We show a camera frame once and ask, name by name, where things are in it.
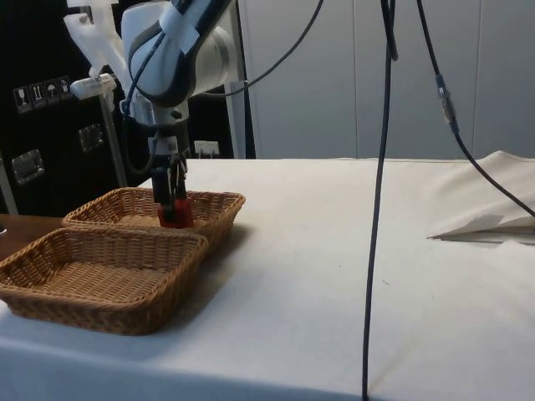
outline white table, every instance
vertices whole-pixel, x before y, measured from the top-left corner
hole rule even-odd
[[[189,189],[241,192],[247,204],[185,311],[124,338],[0,304],[0,400],[359,399],[375,166],[192,161]],[[386,166],[372,399],[535,393],[535,250],[425,238],[420,190],[453,168]]]

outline crumpled white cloth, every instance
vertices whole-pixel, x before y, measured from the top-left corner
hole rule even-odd
[[[535,160],[498,151],[478,160],[505,189],[535,208]],[[535,226],[535,219],[485,180],[470,163],[425,188],[428,236],[449,236]]]

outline white bracket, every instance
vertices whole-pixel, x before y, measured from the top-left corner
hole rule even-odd
[[[90,7],[92,21],[87,13],[70,14],[64,18],[71,38],[91,63],[89,76],[99,76],[102,68],[109,65],[124,91],[132,85],[126,67],[123,41],[115,30],[112,4],[119,0],[67,0],[73,7]]]

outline white wall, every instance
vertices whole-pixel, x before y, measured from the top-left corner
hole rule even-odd
[[[247,74],[296,40],[316,0],[240,0]],[[444,123],[415,0],[399,0],[388,154],[461,157]],[[424,0],[431,36],[469,149],[535,156],[533,0]],[[252,89],[259,157],[374,157],[385,35],[379,0],[327,0],[302,47]]]

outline woven basket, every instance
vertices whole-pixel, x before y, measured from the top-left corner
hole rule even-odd
[[[176,311],[207,248],[191,234],[61,229],[0,263],[0,298],[23,317],[148,334]]]
[[[245,196],[232,193],[188,192],[193,209],[195,228],[181,231],[205,236],[213,251],[232,229]],[[64,226],[113,226],[125,229],[158,229],[158,205],[152,190],[121,188],[112,190],[97,200],[66,215]]]

